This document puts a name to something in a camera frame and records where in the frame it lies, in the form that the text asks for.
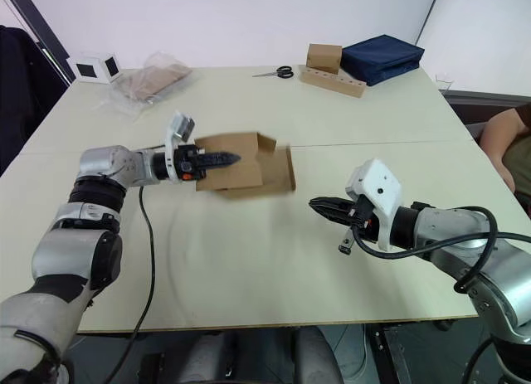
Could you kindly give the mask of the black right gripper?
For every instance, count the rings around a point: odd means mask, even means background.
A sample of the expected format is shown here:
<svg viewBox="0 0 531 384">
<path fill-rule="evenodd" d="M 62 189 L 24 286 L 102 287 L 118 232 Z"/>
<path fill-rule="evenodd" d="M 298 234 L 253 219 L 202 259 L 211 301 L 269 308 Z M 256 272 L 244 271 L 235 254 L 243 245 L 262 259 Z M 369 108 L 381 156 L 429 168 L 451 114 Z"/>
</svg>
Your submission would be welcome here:
<svg viewBox="0 0 531 384">
<path fill-rule="evenodd" d="M 348 227 L 339 243 L 341 253 L 350 255 L 353 245 L 358 243 L 353 230 L 360 241 L 378 242 L 379 220 L 373 212 L 374 205 L 365 196 L 356 202 L 339 197 L 315 197 L 309 206 L 328 221 Z"/>
</svg>

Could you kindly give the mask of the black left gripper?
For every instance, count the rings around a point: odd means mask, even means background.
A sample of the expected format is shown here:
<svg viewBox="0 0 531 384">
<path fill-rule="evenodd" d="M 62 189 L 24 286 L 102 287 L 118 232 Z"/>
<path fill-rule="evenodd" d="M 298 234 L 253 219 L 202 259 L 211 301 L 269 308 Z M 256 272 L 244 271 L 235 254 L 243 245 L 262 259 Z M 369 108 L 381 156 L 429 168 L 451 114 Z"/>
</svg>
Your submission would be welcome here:
<svg viewBox="0 0 531 384">
<path fill-rule="evenodd" d="M 173 151 L 173 166 L 178 180 L 200 181 L 206 178 L 207 170 L 227 168 L 241 157 L 230 152 L 205 153 L 193 144 L 181 144 Z"/>
</svg>

